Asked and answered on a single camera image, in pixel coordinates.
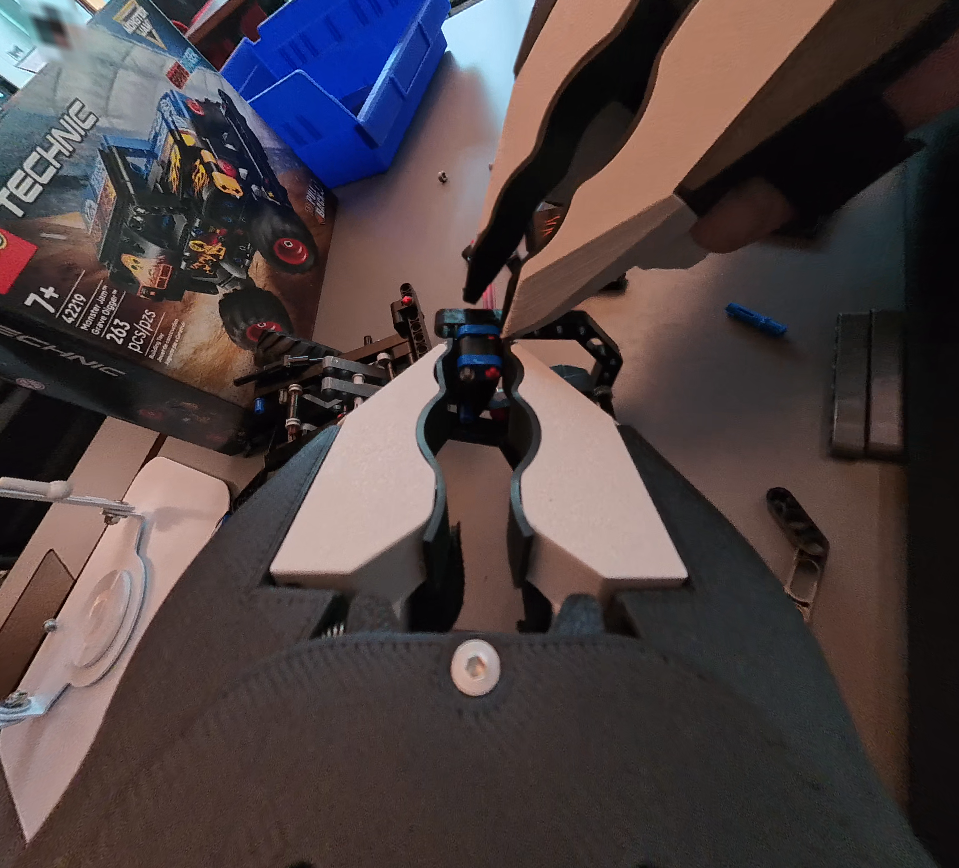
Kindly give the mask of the blue toy pin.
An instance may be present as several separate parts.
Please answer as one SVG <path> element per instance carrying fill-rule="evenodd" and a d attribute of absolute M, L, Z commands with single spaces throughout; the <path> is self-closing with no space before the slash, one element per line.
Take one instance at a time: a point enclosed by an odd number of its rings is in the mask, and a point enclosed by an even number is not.
<path fill-rule="evenodd" d="M 730 302 L 725 306 L 725 314 L 731 321 L 744 325 L 768 338 L 781 339 L 788 333 L 788 327 L 784 323 L 736 302 Z"/>

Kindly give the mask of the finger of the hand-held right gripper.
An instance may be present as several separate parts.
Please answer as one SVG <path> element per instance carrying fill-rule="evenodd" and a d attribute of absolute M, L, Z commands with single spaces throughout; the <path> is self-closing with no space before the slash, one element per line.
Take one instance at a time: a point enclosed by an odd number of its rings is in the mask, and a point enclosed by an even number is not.
<path fill-rule="evenodd" d="M 521 269 L 502 333 L 557 319 L 632 268 L 705 255 L 681 183 L 836 0 L 699 0 L 663 50 L 638 125 L 575 191 L 555 237 Z"/>
<path fill-rule="evenodd" d="M 617 97 L 638 107 L 667 37 L 667 0 L 556 0 L 513 85 L 463 288 L 478 302 L 578 144 Z"/>

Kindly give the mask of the white document stand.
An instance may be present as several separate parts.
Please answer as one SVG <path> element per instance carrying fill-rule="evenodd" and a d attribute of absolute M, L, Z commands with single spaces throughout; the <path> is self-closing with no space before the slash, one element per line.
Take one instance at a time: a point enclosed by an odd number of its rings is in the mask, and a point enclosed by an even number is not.
<path fill-rule="evenodd" d="M 76 494 L 65 480 L 2 478 L 3 499 L 76 506 L 105 522 L 2 699 L 2 786 L 24 841 L 77 775 L 135 649 L 216 532 L 229 495 L 222 480 L 163 457 L 149 461 L 119 500 Z"/>

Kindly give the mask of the black angled toy beam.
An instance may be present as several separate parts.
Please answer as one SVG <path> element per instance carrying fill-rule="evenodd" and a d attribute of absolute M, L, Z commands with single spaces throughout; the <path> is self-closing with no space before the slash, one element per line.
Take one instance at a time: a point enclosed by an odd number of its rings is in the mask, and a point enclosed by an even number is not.
<path fill-rule="evenodd" d="M 803 621 L 809 624 L 825 574 L 830 542 L 788 489 L 769 489 L 765 502 L 771 517 L 793 550 L 792 566 L 784 583 L 785 594 L 796 606 Z"/>

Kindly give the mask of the monster truck toy set box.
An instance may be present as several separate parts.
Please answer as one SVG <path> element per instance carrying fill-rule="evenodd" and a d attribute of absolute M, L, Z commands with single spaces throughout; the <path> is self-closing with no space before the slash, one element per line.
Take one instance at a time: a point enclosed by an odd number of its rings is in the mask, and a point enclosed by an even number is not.
<path fill-rule="evenodd" d="M 150 0 L 2 107 L 2 379 L 223 454 L 265 336 L 313 333 L 335 196 Z"/>

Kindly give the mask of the black orange flame toy panel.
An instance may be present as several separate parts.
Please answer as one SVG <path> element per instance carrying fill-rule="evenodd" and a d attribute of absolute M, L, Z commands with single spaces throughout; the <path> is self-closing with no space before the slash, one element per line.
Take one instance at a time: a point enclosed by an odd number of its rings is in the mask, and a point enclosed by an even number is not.
<path fill-rule="evenodd" d="M 534 252 L 543 249 L 555 237 L 567 212 L 566 205 L 554 202 L 540 203 L 532 216 L 526 241 L 527 250 Z"/>

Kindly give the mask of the black toy truck chassis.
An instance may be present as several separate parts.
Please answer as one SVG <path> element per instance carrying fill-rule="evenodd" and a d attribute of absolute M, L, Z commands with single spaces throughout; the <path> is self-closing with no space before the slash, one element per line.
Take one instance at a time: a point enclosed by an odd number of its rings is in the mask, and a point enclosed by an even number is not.
<path fill-rule="evenodd" d="M 367 337 L 350 351 L 276 332 L 264 334 L 253 369 L 234 381 L 251 386 L 251 450 L 263 452 L 264 469 L 279 469 L 322 430 L 337 425 L 390 381 L 431 351 L 414 287 L 402 283 L 390 304 L 394 333 Z"/>

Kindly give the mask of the light grey desk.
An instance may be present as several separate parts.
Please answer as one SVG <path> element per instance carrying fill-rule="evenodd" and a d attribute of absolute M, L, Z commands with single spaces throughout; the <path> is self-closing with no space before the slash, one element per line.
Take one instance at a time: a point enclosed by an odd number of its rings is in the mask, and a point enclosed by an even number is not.
<path fill-rule="evenodd" d="M 431 320 L 462 303 L 472 239 L 533 0 L 483 0 L 446 22 L 448 52 L 391 168 L 337 192 L 313 339 L 352 348 L 389 329 L 411 283 Z M 438 182 L 445 170 L 447 184 Z M 793 550 L 765 504 L 789 489 L 831 543 L 811 628 L 886 788 L 907 791 L 905 471 L 829 453 L 841 313 L 903 301 L 900 173 L 842 209 L 813 244 L 775 240 L 687 272 L 631 272 L 584 308 L 618 344 L 620 421 L 704 494 L 779 579 Z M 736 302 L 788 327 L 731 321 Z"/>

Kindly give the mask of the person's right hand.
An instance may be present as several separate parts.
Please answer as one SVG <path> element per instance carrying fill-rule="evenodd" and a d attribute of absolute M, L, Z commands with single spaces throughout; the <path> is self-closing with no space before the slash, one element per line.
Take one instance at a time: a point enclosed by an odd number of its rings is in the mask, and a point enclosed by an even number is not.
<path fill-rule="evenodd" d="M 914 131 L 958 106 L 958 33 L 891 83 L 883 103 Z M 795 208 L 772 184 L 756 178 L 730 190 L 689 229 L 700 249 L 737 251 L 782 229 L 797 218 Z"/>

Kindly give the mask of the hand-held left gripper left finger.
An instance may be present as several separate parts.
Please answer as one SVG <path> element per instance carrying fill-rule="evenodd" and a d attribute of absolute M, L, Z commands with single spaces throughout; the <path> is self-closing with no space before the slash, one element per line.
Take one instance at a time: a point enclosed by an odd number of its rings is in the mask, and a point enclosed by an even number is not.
<path fill-rule="evenodd" d="M 447 415 L 440 345 L 343 419 L 270 564 L 280 584 L 457 614 L 459 530 L 435 450 Z"/>

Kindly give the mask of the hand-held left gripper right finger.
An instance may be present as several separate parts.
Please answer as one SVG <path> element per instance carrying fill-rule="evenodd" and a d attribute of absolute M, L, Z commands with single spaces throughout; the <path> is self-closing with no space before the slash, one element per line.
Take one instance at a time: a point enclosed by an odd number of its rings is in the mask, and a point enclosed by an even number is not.
<path fill-rule="evenodd" d="M 510 350 L 505 451 L 513 466 L 511 574 L 536 614 L 573 596 L 601 609 L 623 591 L 689 577 L 617 422 L 535 353 Z"/>

